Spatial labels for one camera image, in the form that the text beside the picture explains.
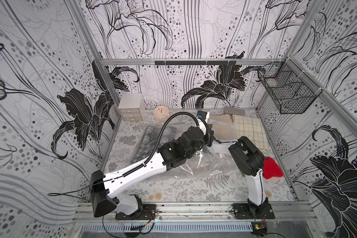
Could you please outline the beige fluffy scarf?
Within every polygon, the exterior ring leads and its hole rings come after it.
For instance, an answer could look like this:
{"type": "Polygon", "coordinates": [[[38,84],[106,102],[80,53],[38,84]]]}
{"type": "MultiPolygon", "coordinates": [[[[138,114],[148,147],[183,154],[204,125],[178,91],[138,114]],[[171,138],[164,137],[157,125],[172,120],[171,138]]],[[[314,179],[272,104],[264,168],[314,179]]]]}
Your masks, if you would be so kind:
{"type": "Polygon", "coordinates": [[[233,120],[229,114],[210,116],[214,136],[220,141],[234,141],[237,139],[233,120]]]}

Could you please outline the clear plastic vacuum bag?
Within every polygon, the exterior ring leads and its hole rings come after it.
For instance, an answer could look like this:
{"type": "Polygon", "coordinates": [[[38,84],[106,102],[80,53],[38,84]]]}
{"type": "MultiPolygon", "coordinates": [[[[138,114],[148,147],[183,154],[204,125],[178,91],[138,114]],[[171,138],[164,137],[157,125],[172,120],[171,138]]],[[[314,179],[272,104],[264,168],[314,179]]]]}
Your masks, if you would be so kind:
{"type": "MultiPolygon", "coordinates": [[[[162,123],[142,123],[140,126],[141,136],[148,125],[159,125],[162,123]]],[[[194,126],[193,119],[189,118],[184,122],[170,122],[167,126],[173,126],[178,129],[174,139],[181,136],[189,127],[194,126]]],[[[208,178],[211,176],[226,174],[234,170],[237,166],[232,156],[228,152],[228,147],[231,145],[226,140],[222,143],[213,142],[212,147],[205,146],[201,151],[196,152],[190,159],[187,159],[182,165],[171,169],[162,174],[154,175],[147,179],[147,181],[158,181],[164,179],[197,179],[208,178]]]]}

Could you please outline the cream checked cloth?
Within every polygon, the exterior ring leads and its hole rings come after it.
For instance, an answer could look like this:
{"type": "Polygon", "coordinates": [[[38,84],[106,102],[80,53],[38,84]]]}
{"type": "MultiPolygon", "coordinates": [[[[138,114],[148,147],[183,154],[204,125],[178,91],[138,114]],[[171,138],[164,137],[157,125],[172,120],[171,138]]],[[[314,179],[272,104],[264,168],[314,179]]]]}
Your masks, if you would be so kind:
{"type": "Polygon", "coordinates": [[[233,123],[238,138],[246,136],[263,153],[269,150],[268,139],[259,118],[233,115],[233,123]]]}

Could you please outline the red knitted cloth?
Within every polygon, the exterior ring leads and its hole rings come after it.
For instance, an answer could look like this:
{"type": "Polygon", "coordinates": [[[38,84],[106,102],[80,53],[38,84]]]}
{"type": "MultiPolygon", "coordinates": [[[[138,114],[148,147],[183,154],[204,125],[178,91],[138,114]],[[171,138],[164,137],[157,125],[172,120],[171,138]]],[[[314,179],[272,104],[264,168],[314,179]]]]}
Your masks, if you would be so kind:
{"type": "Polygon", "coordinates": [[[265,157],[263,163],[263,177],[265,179],[281,178],[284,176],[282,169],[271,157],[265,157]]]}

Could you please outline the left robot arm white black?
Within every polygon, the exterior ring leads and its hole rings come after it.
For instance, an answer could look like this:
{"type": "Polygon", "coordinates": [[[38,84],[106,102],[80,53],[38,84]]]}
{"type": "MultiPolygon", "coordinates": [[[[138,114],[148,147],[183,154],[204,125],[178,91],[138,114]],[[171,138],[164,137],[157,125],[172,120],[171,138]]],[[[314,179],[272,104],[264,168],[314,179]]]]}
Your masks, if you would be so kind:
{"type": "Polygon", "coordinates": [[[196,152],[213,143],[214,132],[204,132],[199,127],[190,127],[178,139],[160,146],[151,158],[145,158],[124,169],[103,173],[97,170],[90,180],[90,197],[95,218],[113,211],[128,219],[138,219],[144,212],[141,198],[125,194],[129,187],[154,175],[183,165],[196,152]]]}

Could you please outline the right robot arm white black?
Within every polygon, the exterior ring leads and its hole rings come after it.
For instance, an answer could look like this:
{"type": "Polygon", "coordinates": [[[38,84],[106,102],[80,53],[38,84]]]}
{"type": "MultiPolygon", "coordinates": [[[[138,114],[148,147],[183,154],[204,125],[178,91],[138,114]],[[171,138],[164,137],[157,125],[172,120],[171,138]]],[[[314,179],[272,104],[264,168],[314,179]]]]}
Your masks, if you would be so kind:
{"type": "Polygon", "coordinates": [[[239,170],[245,175],[249,189],[248,205],[256,210],[268,204],[263,185],[264,155],[246,136],[230,141],[228,148],[239,170]]]}

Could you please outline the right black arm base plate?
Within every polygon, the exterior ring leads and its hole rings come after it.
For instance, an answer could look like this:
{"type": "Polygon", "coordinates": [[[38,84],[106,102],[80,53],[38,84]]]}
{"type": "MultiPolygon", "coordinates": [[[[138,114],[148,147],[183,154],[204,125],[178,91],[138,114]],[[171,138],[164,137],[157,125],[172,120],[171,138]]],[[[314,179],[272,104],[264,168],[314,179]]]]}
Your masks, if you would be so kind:
{"type": "Polygon", "coordinates": [[[260,206],[247,203],[234,203],[230,211],[238,220],[263,220],[275,219],[272,206],[269,203],[264,203],[260,206]]]}

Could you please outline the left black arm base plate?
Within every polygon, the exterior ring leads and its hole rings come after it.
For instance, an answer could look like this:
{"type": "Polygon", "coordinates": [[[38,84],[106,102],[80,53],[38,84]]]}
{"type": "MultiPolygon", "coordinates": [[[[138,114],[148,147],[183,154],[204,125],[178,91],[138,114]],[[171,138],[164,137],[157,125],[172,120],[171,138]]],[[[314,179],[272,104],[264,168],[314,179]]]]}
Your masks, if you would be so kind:
{"type": "Polygon", "coordinates": [[[154,220],[157,213],[156,204],[144,204],[142,208],[139,208],[131,215],[126,215],[124,213],[117,213],[115,219],[118,221],[149,221],[154,220]]]}

